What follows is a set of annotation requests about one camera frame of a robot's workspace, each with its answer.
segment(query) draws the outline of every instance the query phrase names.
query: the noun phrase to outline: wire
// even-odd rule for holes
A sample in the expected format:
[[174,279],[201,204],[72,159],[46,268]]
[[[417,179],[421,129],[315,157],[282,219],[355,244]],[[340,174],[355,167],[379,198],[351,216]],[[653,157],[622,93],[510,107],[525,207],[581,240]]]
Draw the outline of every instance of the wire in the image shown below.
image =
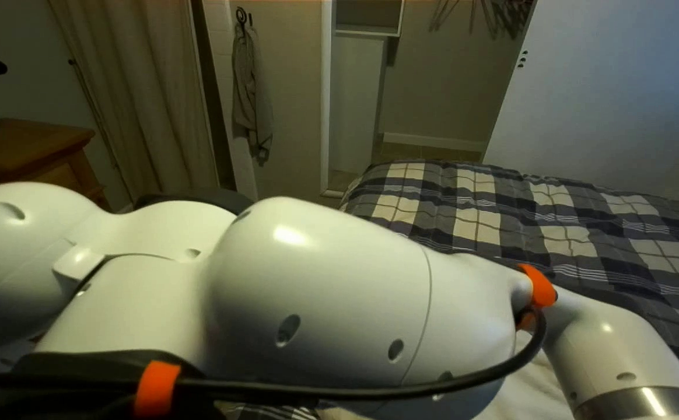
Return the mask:
[[[243,382],[243,380],[209,380],[209,377],[179,377],[177,391],[203,391],[212,398],[229,401],[266,401],[266,403],[286,403],[306,398],[338,398],[338,401],[387,401],[387,398],[414,398],[428,394],[445,394],[466,388],[475,388],[496,377],[504,377],[519,366],[525,366],[545,341],[545,318],[538,309],[527,309],[525,313],[533,316],[533,332],[529,342],[504,360],[502,365],[487,366],[475,373],[456,375],[449,380],[424,382],[424,384],[400,384],[400,388],[313,388],[313,384],[279,384],[279,382]],[[134,391],[137,382],[130,377],[61,377],[61,375],[26,375],[26,373],[0,373],[0,388],[72,388],[72,389],[125,389]]]

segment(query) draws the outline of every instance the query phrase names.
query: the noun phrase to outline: wooden dresser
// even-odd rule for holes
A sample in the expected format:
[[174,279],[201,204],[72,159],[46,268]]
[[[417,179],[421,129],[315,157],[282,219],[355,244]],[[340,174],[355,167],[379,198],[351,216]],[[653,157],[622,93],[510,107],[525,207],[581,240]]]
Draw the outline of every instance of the wooden dresser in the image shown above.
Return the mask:
[[93,131],[21,118],[0,121],[0,183],[29,179],[75,188],[107,205],[82,150]]

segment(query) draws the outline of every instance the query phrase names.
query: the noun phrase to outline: plaid blanket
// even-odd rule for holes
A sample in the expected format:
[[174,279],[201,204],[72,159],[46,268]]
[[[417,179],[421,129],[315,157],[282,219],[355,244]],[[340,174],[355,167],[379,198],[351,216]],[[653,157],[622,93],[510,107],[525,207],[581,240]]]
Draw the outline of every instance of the plaid blanket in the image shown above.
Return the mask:
[[638,313],[679,358],[679,204],[490,166],[379,163],[342,211],[438,251],[529,261]]

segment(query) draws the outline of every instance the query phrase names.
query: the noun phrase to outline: closet door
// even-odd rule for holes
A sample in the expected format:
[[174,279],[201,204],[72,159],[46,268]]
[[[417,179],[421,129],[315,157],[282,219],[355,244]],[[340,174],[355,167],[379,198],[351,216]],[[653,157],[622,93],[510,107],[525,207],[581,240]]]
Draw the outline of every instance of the closet door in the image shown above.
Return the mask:
[[679,167],[679,2],[538,0],[484,163],[658,192]]

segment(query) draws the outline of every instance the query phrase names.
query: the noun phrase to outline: white wall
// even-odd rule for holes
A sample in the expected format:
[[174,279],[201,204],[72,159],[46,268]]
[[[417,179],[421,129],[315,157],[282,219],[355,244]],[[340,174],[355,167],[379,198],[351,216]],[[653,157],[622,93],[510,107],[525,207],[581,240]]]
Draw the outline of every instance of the white wall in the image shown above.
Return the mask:
[[679,198],[679,2],[538,0],[484,163]]
[[[0,117],[96,129],[43,0],[0,0],[0,60],[8,67],[0,75]],[[125,205],[120,178],[98,137],[85,157],[109,205]]]
[[263,188],[319,187],[324,134],[324,6],[329,0],[231,0],[254,17],[273,107],[273,150]]
[[436,0],[405,0],[396,64],[384,71],[379,131],[484,142],[522,37],[491,36],[477,0],[461,0],[428,32],[434,6]]

